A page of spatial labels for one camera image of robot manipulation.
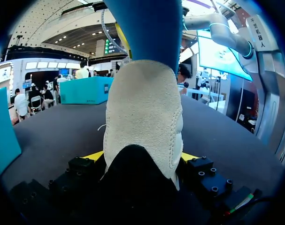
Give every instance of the ceiling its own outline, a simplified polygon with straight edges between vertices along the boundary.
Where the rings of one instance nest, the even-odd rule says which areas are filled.
[[[96,0],[85,0],[88,3],[91,2],[96,2]],[[231,8],[232,10],[236,10],[240,8],[238,4],[236,4],[233,0],[220,0],[222,4],[225,6]],[[225,9],[225,7],[220,6],[220,10],[226,16],[226,14],[232,14],[231,11]],[[115,28],[114,23],[106,24],[107,29],[109,30],[109,34],[111,37],[117,37],[117,31]],[[190,31],[184,31],[183,32],[183,38],[185,39],[190,39],[193,42],[197,40],[197,35],[195,30],[190,30]],[[87,54],[92,53],[92,56],[95,55],[96,51],[96,42],[97,40],[101,39],[107,39],[106,35],[103,32],[103,29],[101,25],[93,25],[93,26],[88,26],[88,27],[82,27],[78,29],[74,29],[65,33],[62,33],[60,35],[54,36],[52,38],[49,38],[48,40],[44,41],[44,43],[49,43],[53,45],[58,45],[58,46],[63,46],[67,48],[71,48],[74,50],[78,50]]]
[[[117,37],[117,31],[114,23],[108,23],[106,24],[106,27],[109,30],[111,37]],[[44,43],[71,48],[87,54],[95,54],[96,42],[102,39],[105,40],[107,37],[103,32],[101,25],[93,25],[61,33],[57,36],[47,39],[44,41]]]

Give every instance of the cable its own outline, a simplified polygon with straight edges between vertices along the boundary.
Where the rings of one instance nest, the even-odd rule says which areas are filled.
[[[128,53],[127,53],[124,49],[122,49],[118,44],[116,44],[116,42],[112,39],[112,37],[111,37],[110,34],[108,33],[107,28],[106,28],[106,26],[105,26],[105,22],[104,22],[104,14],[105,14],[105,10],[103,9],[103,10],[101,11],[101,16],[100,16],[100,18],[101,18],[101,27],[103,28],[103,31],[104,31],[106,37],[112,42],[112,44],[113,44],[119,51],[121,51],[121,52],[125,53],[126,55],[128,55]]]
[[[217,78],[218,78],[217,82],[219,82],[219,90],[218,90],[218,99],[217,99],[217,104],[216,104],[216,110],[217,110],[217,108],[218,108],[219,95],[220,95],[220,93],[221,93],[221,77],[218,76]]]
[[[236,214],[239,214],[241,211],[246,210],[248,208],[251,208],[252,206],[256,205],[257,203],[262,203],[262,202],[271,202],[273,201],[272,197],[262,197],[262,198],[258,198],[254,201],[249,201],[247,204],[239,207],[238,209],[236,209],[234,212],[232,212],[230,214],[230,217],[235,216]]]

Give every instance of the person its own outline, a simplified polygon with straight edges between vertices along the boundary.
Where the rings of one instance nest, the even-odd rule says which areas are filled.
[[[44,91],[44,107],[46,109],[49,108],[49,104],[54,102],[54,97],[52,95],[52,93],[50,92],[50,90],[47,89],[47,85],[43,86],[43,91]]]
[[[25,119],[26,114],[31,112],[31,109],[27,107],[20,106],[21,102],[27,102],[25,94],[20,93],[19,88],[15,90],[15,99],[14,99],[14,108],[17,111],[17,114],[22,120]]]
[[[183,63],[180,63],[179,70],[178,70],[177,83],[183,83],[186,79],[189,79],[191,77],[192,75],[187,69],[187,67]],[[180,91],[180,95],[186,95],[186,93],[187,93],[187,88],[183,88]]]
[[[110,69],[110,73],[108,74],[107,77],[111,77],[112,76],[112,72],[113,72],[113,69]]]
[[[81,68],[76,71],[76,79],[83,79],[89,76],[89,72],[87,71],[87,69],[84,69],[85,66],[86,66],[86,62],[82,61],[80,63]]]
[[[88,70],[88,73],[89,73],[88,77],[91,77],[91,73],[90,73],[90,71],[89,71],[89,69],[88,69],[88,68],[87,68],[87,70]]]
[[[40,96],[41,97],[41,93],[40,91],[38,91],[36,89],[36,86],[32,86],[31,87],[31,91],[29,92],[29,107],[38,107],[40,105],[40,102],[39,101],[35,101],[35,102],[31,102],[31,99],[33,97],[36,97],[36,96]],[[41,98],[41,109],[44,110],[44,101],[43,101],[43,98]]]
[[[58,78],[59,75],[56,75],[53,81],[53,87],[54,87],[54,96],[56,99],[56,103],[59,103],[59,86],[58,86]]]

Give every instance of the teal panel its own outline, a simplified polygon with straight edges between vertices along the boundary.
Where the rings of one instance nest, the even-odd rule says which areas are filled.
[[[113,78],[89,77],[60,83],[62,104],[92,104],[97,105],[107,101],[108,89]]]
[[[21,149],[11,123],[7,89],[0,89],[0,174],[19,155]]]

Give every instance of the display screen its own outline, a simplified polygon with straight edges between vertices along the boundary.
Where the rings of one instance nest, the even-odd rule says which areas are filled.
[[[253,81],[239,64],[239,53],[223,45],[215,43],[210,32],[198,30],[198,42],[200,49],[200,66],[216,69]]]
[[[59,69],[59,75],[68,76],[69,75],[69,69]]]
[[[119,37],[114,37],[113,40],[115,43],[124,49],[124,46]],[[120,53],[120,50],[116,48],[109,39],[106,39],[106,46],[105,46],[105,55],[110,53]]]
[[[57,62],[49,62],[48,68],[57,68],[58,63]]]
[[[47,68],[48,62],[39,62],[37,68]]]
[[[26,63],[25,69],[36,69],[37,62],[28,62]]]
[[[66,63],[65,62],[59,62],[58,63],[58,68],[65,68],[66,67]]]
[[[31,80],[26,80],[23,84],[22,84],[22,88],[26,89],[26,88],[30,88],[31,87]]]
[[[180,54],[180,58],[179,61],[180,62],[184,62],[186,59],[189,59],[190,57],[192,57],[193,53],[191,51],[190,48],[186,48],[181,54]]]
[[[0,82],[10,79],[11,66],[4,67],[0,69]]]

